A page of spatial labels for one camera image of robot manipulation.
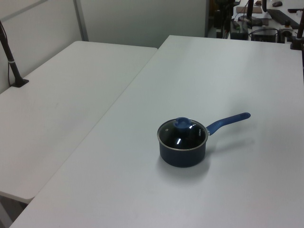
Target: lid knob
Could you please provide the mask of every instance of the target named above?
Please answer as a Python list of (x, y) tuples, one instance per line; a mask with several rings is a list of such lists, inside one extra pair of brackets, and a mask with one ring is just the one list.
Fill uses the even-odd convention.
[(187, 129), (191, 126), (191, 121), (186, 117), (179, 117), (175, 120), (173, 124), (178, 129)]

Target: desk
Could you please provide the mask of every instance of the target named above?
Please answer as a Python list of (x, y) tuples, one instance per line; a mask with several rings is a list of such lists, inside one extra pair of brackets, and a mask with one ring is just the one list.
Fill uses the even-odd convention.
[[(169, 36), (11, 228), (302, 228), (303, 101), (299, 51)], [(200, 164), (160, 157), (163, 122), (242, 112)]]
[(29, 203), (157, 49), (75, 42), (0, 95), (0, 195)]

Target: wall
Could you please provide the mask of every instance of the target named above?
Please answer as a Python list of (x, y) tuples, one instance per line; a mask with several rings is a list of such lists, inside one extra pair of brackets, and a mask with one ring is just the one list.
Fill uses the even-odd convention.
[(77, 0), (89, 41), (154, 48), (159, 48), (169, 35), (204, 37), (208, 2)]
[[(73, 0), (47, 0), (2, 24), (22, 77), (74, 41), (81, 40)], [(9, 87), (7, 70), (7, 58), (1, 46), (0, 93)], [(10, 74), (12, 83), (14, 77), (11, 71)]]

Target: black pot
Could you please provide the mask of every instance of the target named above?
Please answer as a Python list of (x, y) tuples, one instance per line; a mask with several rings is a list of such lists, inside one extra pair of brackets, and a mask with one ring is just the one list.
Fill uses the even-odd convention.
[(249, 113), (234, 115), (214, 122), (207, 128), (185, 117), (163, 123), (158, 131), (161, 157), (170, 165), (190, 167), (205, 157), (206, 141), (220, 127), (248, 119)]

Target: blue handle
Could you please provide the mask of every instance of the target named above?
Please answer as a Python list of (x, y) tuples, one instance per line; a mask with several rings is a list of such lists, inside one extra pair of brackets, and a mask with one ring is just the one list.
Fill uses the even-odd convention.
[(214, 122), (213, 124), (210, 124), (207, 127), (207, 129), (208, 129), (210, 135), (212, 135), (220, 127), (231, 124), (231, 123), (233, 124), (233, 123), (241, 121), (241, 120), (248, 119), (250, 116), (251, 116), (250, 113), (241, 113), (238, 115), (234, 115), (234, 116), (222, 119), (222, 120), (218, 120), (218, 121)]

